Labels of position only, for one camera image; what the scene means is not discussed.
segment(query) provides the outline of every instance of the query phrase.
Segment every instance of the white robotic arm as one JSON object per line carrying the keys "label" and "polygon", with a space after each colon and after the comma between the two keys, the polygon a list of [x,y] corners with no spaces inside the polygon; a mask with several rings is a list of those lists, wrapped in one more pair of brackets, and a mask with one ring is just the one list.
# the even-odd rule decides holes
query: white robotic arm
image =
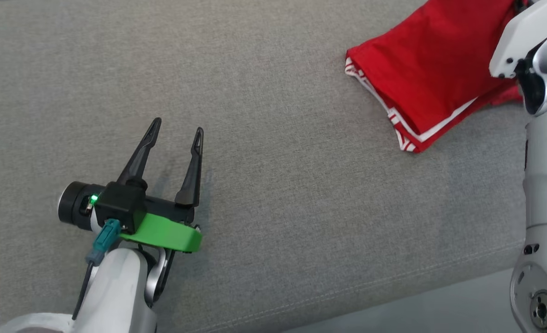
{"label": "white robotic arm", "polygon": [[489,70],[517,78],[527,111],[526,241],[510,283],[510,302],[524,332],[547,332],[547,0],[516,16],[504,30]]}

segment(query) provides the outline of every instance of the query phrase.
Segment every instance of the black cable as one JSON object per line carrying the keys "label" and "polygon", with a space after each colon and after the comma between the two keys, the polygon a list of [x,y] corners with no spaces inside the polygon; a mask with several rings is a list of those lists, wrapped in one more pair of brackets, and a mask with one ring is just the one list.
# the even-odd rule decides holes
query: black cable
{"label": "black cable", "polygon": [[72,315],[72,320],[76,320],[80,307],[82,306],[82,301],[85,299],[86,288],[88,287],[88,281],[90,280],[90,274],[92,273],[93,262],[89,262],[89,266],[86,268],[85,280],[82,282],[82,288],[80,289],[80,295],[78,297],[78,302],[76,303],[76,308],[74,309],[74,314]]}

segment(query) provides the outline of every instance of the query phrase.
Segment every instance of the gray panel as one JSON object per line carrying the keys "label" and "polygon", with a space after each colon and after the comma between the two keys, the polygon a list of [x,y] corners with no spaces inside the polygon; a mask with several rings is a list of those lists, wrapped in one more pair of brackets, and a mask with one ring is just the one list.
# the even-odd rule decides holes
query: gray panel
{"label": "gray panel", "polygon": [[53,214],[116,179],[152,118],[149,193],[174,198],[205,129],[202,250],[159,331],[279,331],[511,267],[520,107],[398,150],[345,51],[422,0],[0,1],[0,324],[70,313],[93,236]]}

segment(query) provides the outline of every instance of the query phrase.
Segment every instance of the white trim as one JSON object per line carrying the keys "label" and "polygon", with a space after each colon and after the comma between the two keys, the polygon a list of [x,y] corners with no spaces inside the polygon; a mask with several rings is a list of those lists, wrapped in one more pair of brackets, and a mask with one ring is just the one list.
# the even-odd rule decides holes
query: white trim
{"label": "white trim", "polygon": [[411,129],[409,124],[407,122],[405,122],[403,116],[401,116],[401,114],[399,113],[399,111],[396,108],[389,108],[386,105],[385,101],[380,97],[378,92],[376,92],[376,90],[374,89],[374,86],[370,83],[368,78],[366,78],[366,76],[364,75],[362,70],[359,70],[359,72],[357,71],[356,66],[353,65],[353,61],[351,60],[350,57],[347,57],[347,59],[345,60],[345,74],[347,74],[349,76],[353,76],[354,78],[357,78],[360,81],[360,83],[364,86],[364,88],[366,88],[372,95],[374,95],[374,97],[376,97],[376,99],[378,99],[378,101],[381,103],[382,107],[385,108],[386,113],[388,114],[388,116],[390,117],[394,114],[395,118],[398,119],[396,122],[395,122],[394,118],[391,119],[390,121],[393,124],[396,124],[396,123],[399,123],[399,122],[402,123],[405,130],[412,137],[414,137],[416,140],[418,140],[419,142],[424,142],[427,139],[430,139],[430,137],[432,137],[436,133],[438,133],[439,130],[444,128],[444,126],[446,126],[454,118],[456,118],[458,115],[460,115],[464,110],[466,110],[466,108],[468,108],[474,101],[476,101],[476,99],[478,99],[478,97],[475,97],[474,99],[468,101],[467,103],[464,103],[464,105],[462,105],[461,107],[459,107],[455,111],[453,111],[452,114],[448,118],[442,120],[441,122],[437,123],[434,127],[430,128],[429,130],[425,131],[424,133],[421,133],[420,135],[418,135],[417,133],[415,133]]}

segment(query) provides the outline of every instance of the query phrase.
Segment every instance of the red and white striped trim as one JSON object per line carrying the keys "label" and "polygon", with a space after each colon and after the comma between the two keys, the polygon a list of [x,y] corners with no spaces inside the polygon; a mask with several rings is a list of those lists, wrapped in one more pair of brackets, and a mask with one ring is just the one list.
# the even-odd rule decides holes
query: red and white striped trim
{"label": "red and white striped trim", "polygon": [[[410,135],[411,137],[415,138],[419,142],[424,142],[436,133],[438,133],[439,130],[444,128],[449,122],[451,122],[453,119],[455,119],[459,114],[461,114],[468,106],[470,106],[478,97],[475,97],[474,99],[468,101],[461,107],[457,108],[452,112],[452,114],[436,124],[434,127],[430,128],[429,130],[425,131],[424,133],[417,134],[415,133],[409,124],[405,122],[404,118],[401,116],[399,110],[397,110],[394,107],[389,108],[385,101],[382,99],[382,97],[379,96],[378,92],[374,89],[374,86],[371,84],[370,80],[366,77],[364,72],[356,67],[356,65],[353,63],[350,57],[347,57],[345,60],[345,74],[349,76],[353,76],[354,78],[357,78],[360,83],[366,88],[378,101],[381,103],[382,107],[385,108],[386,113],[388,115],[388,118],[390,122],[392,122],[393,126],[397,124],[401,124],[402,127],[405,129],[406,133]],[[396,136],[399,140],[400,150],[407,151],[407,152],[413,152],[415,150],[415,145],[407,139],[398,129],[394,129],[396,131]]]}

